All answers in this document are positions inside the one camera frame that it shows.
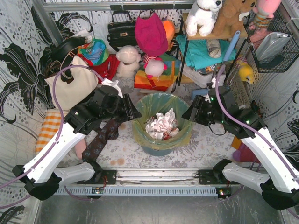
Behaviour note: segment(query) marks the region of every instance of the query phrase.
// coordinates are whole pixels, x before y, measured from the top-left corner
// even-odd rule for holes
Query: orange striped cloth
[[[36,142],[35,153],[38,154],[46,144],[53,138],[59,129],[60,125],[60,112],[58,109],[50,109],[46,112],[46,117],[42,125],[41,133]]]

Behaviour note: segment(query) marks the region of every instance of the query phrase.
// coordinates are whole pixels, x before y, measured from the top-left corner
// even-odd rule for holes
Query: plastic bag
[[[142,117],[133,120],[133,137],[143,147],[154,150],[167,150],[187,145],[190,141],[193,123],[183,119],[182,114],[189,105],[181,98],[168,93],[154,93],[143,97],[136,105]],[[155,116],[157,112],[166,113],[171,108],[176,114],[180,132],[168,140],[155,140],[145,132],[147,118]]]

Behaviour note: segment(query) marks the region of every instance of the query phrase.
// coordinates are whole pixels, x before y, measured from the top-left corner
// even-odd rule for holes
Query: teal towel
[[[178,35],[176,40],[178,41],[179,48],[184,54],[186,38],[185,36]],[[186,54],[186,65],[191,68],[203,69],[210,65],[221,63],[223,61],[224,55],[228,50],[229,42],[219,40],[220,48],[221,48],[221,56],[219,58],[212,58],[209,56],[206,40],[197,40],[197,41],[189,41],[188,51]],[[233,50],[229,56],[229,60],[234,60],[236,55],[236,50]]]

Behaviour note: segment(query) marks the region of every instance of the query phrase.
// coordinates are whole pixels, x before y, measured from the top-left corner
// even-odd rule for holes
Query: orange stuffed toy
[[[242,30],[243,17],[249,15],[255,5],[256,0],[226,0],[218,13],[212,33],[222,34],[225,26],[231,26],[231,35],[234,35],[237,30]]]

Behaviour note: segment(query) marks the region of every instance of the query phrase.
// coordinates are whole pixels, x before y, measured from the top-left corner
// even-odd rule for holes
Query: white plush toy
[[[167,69],[167,65],[163,63],[162,59],[157,57],[156,59],[150,59],[144,65],[144,72],[146,77],[151,79],[153,77],[159,77],[163,71]]]
[[[197,25],[201,26],[199,35],[209,35],[217,19],[218,11],[222,7],[222,0],[197,0],[186,20],[188,36],[195,36]]]
[[[130,45],[124,46],[116,53],[120,64],[117,67],[117,77],[133,78],[135,71],[139,69],[141,55],[138,50]]]

